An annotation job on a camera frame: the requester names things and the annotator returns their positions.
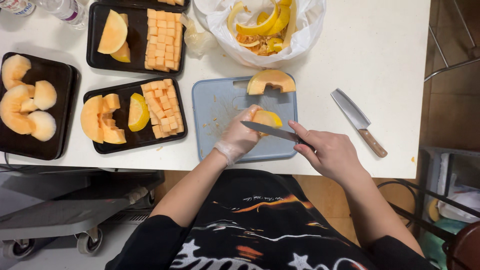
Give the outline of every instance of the stainless steel blade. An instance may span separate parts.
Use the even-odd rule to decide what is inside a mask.
[[[366,129],[371,124],[360,108],[342,90],[337,88],[330,95],[357,129]]]
[[[296,143],[300,143],[300,137],[295,133],[288,132],[288,131],[281,130],[281,129],[275,129],[271,126],[267,126],[267,125],[259,124],[259,123],[255,123],[255,122],[250,122],[250,121],[241,121],[241,123],[244,124],[246,127],[251,128],[255,131],[267,133],[269,135],[273,135],[273,136],[276,136],[276,137],[280,137],[280,138],[283,138],[283,139],[294,141]]]

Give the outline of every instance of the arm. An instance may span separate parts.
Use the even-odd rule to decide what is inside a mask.
[[[294,149],[320,174],[334,180],[344,189],[355,233],[362,247],[368,247],[375,240],[389,235],[423,256],[413,235],[360,164],[355,147],[347,135],[307,131],[291,120],[288,124],[303,140],[311,144],[316,152],[301,144],[297,144]]]
[[[150,217],[164,215],[187,227],[197,215],[210,190],[228,165],[234,164],[260,140],[260,134],[240,121],[251,121],[258,105],[235,116],[206,158],[178,182],[155,206]]]

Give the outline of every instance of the bottle label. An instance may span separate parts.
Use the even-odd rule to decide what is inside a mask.
[[[0,8],[10,11],[18,16],[27,16],[32,13],[35,5],[28,0],[0,0]]]
[[[62,21],[71,21],[78,15],[78,4],[76,0],[65,0],[57,11],[52,14]]]

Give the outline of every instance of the black t-shirt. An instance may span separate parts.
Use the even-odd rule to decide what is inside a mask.
[[[431,269],[390,236],[364,250],[333,229],[292,176],[225,170],[189,228],[140,224],[107,270]]]

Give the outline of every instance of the hand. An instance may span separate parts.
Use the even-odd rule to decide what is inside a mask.
[[[344,186],[349,180],[358,179],[359,174],[368,174],[360,164],[357,151],[347,135],[306,130],[302,125],[292,120],[288,121],[288,125],[295,130],[300,138],[315,148],[316,152],[314,153],[306,145],[297,144],[293,147],[321,175]]]
[[[235,116],[223,131],[220,141],[214,147],[227,157],[227,165],[235,164],[243,155],[250,152],[260,140],[260,133],[244,126],[240,121],[251,121],[258,110],[258,105],[251,105]]]

